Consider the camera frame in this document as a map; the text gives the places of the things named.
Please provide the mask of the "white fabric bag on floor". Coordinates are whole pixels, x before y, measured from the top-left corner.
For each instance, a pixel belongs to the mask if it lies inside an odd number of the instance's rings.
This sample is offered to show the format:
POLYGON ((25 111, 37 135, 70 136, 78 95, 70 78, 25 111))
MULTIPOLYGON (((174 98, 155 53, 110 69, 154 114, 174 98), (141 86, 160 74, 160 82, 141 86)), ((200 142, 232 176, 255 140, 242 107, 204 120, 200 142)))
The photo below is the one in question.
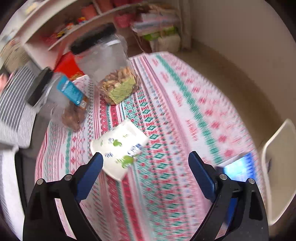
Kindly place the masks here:
POLYGON ((146 40, 142 36, 135 35, 140 49, 145 53, 170 52, 177 53, 181 47, 181 38, 178 34, 162 36, 152 40, 146 40))

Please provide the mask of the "patterned pink tablecloth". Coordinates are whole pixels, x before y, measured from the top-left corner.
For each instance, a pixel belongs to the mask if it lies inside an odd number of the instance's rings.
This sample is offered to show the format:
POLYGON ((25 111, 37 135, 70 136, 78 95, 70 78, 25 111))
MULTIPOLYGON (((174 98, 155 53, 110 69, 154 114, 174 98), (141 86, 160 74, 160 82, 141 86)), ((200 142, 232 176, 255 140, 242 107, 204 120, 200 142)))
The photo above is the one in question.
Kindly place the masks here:
POLYGON ((211 165, 251 153, 255 180, 265 194, 258 152, 229 99, 177 56, 160 52, 131 58, 140 88, 108 105, 87 77, 75 84, 90 99, 83 128, 50 123, 35 177, 60 180, 91 158, 90 143, 126 118, 149 141, 125 178, 101 173, 81 207, 102 240, 189 240, 211 205, 188 165, 196 151, 211 165))

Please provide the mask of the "pink woven basket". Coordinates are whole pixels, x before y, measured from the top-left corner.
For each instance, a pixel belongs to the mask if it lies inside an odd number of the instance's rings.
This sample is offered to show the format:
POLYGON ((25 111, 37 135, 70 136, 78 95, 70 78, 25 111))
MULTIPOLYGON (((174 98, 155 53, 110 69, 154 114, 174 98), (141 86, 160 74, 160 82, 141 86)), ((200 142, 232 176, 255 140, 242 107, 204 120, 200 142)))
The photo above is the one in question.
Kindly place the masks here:
POLYGON ((124 14, 119 14, 114 17, 116 25, 119 28, 129 28, 130 25, 134 22, 135 20, 135 14, 134 13, 124 13, 124 14))

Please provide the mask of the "paper cup with green print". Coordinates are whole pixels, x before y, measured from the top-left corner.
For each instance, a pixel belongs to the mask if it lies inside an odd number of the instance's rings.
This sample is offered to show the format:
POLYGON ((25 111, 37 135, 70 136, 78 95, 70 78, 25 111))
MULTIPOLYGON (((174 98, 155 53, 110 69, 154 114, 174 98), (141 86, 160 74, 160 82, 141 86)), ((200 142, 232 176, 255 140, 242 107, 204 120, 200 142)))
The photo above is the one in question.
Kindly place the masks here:
POLYGON ((92 154, 102 154, 102 169, 108 176, 122 181, 148 140, 144 132, 126 118, 100 138, 92 140, 90 150, 92 154))

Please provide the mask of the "blue tissue box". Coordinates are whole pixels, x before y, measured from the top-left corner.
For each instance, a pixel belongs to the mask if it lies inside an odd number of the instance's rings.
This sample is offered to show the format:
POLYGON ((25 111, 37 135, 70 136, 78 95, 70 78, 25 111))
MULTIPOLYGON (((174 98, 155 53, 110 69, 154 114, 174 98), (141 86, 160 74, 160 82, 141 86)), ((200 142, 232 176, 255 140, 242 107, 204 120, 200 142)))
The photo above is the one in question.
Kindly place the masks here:
POLYGON ((252 153, 238 154, 225 162, 218 164, 219 174, 226 174, 231 180, 245 182, 248 178, 256 179, 252 153))

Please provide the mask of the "white curved shelf unit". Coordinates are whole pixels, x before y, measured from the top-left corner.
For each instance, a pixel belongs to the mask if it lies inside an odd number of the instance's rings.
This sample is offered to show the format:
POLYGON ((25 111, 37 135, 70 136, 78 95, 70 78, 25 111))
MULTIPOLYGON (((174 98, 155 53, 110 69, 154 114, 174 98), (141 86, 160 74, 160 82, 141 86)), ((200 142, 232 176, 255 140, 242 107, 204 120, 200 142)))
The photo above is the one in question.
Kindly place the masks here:
POLYGON ((133 13, 151 1, 26 1, 1 32, 1 51, 16 40, 39 68, 54 69, 78 37, 114 17, 133 13), (98 15, 86 20, 84 6, 93 4, 98 15))

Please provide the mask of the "white square trash bin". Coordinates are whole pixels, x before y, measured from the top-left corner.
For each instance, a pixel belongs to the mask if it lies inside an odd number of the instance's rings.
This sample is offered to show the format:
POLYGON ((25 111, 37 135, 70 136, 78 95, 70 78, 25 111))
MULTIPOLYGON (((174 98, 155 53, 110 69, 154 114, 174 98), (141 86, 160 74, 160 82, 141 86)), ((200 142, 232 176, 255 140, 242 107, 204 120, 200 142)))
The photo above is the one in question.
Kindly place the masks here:
POLYGON ((267 220, 272 226, 295 197, 295 126, 290 119, 285 120, 263 146, 261 168, 267 220))

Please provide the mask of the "nut jar with black lid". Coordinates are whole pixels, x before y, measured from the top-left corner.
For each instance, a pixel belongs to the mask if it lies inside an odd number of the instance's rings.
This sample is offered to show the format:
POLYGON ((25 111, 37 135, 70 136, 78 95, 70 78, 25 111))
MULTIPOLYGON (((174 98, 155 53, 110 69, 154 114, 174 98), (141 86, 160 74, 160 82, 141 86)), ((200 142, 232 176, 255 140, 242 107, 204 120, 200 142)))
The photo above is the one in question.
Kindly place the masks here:
POLYGON ((116 33, 113 23, 90 30, 69 49, 79 69, 108 104, 117 105, 139 89, 140 79, 127 56, 127 42, 116 33))

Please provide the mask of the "blue-labelled jar with black lid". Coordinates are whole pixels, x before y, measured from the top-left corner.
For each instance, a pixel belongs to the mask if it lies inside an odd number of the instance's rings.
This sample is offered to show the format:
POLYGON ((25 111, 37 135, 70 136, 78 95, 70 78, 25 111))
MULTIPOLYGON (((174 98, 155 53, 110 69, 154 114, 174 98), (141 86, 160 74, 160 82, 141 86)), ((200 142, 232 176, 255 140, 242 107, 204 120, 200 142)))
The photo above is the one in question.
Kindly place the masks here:
POLYGON ((38 114, 74 132, 82 128, 90 102, 66 75, 49 67, 35 78, 25 100, 38 114))

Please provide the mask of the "stack of books and papers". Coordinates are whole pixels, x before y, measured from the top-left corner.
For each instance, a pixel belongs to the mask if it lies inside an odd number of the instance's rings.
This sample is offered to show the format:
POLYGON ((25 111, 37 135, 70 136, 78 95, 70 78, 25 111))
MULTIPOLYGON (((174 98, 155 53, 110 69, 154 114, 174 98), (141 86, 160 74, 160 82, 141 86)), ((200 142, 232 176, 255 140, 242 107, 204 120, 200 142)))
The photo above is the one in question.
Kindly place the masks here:
POLYGON ((177 33, 180 21, 179 14, 170 6, 147 4, 137 8, 136 18, 130 28, 138 37, 153 41, 177 33))

